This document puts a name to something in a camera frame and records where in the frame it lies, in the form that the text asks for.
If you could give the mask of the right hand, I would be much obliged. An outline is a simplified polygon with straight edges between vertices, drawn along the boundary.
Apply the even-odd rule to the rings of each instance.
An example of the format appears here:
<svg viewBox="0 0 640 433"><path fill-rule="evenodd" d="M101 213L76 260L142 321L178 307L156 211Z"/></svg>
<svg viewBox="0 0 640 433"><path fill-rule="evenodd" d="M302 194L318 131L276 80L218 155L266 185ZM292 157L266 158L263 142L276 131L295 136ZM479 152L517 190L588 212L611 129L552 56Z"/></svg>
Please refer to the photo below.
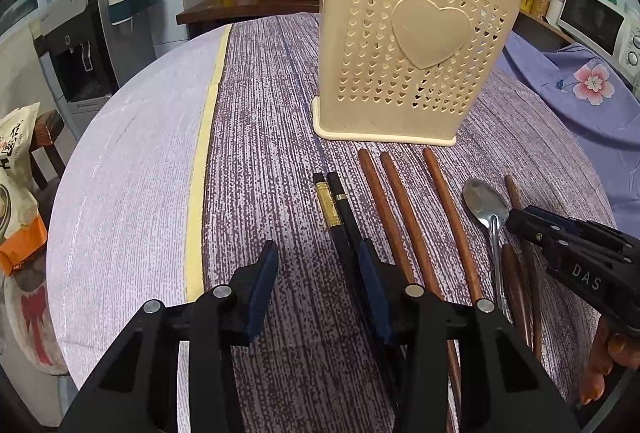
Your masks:
<svg viewBox="0 0 640 433"><path fill-rule="evenodd" d="M601 315L591 345L585 375L580 385L580 402L587 405L597 401L605 390L605 375L615 364L637 370L640 361L639 339L625 333L614 332L608 320Z"/></svg>

